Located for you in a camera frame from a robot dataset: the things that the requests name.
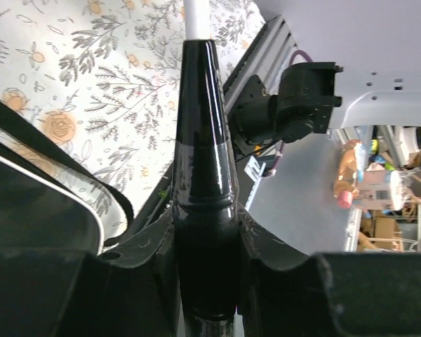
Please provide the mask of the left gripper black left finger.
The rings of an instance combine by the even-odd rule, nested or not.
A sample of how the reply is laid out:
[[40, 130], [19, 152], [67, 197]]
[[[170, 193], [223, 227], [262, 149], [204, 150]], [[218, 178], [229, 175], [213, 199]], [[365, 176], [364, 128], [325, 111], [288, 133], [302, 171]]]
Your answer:
[[101, 256], [0, 249], [0, 336], [175, 336], [170, 211]]

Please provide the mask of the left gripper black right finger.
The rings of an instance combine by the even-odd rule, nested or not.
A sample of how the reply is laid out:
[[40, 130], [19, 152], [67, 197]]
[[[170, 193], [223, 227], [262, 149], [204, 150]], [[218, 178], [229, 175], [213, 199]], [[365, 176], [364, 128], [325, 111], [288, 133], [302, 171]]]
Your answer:
[[421, 336], [421, 253], [308, 256], [237, 218], [247, 336]]

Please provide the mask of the black handled badminton racket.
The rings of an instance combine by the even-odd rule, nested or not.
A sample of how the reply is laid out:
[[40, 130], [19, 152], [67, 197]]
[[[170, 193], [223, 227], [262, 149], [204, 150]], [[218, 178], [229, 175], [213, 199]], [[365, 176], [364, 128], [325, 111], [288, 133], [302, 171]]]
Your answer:
[[186, 1], [172, 212], [185, 332], [232, 336], [238, 183], [208, 1]]

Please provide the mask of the black racket cover bag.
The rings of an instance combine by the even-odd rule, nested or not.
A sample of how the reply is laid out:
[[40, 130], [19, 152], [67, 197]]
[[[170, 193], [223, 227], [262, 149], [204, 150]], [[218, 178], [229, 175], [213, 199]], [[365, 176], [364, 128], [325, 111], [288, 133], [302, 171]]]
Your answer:
[[0, 249], [117, 245], [134, 211], [33, 125], [0, 102]]

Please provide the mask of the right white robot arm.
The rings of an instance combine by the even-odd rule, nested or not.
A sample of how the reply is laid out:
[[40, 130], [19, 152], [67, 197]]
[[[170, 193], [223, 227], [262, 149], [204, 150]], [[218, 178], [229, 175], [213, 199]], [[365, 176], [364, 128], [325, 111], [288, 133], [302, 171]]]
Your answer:
[[275, 94], [251, 75], [229, 112], [232, 142], [242, 154], [311, 133], [385, 125], [421, 127], [421, 76], [298, 63], [283, 71]]

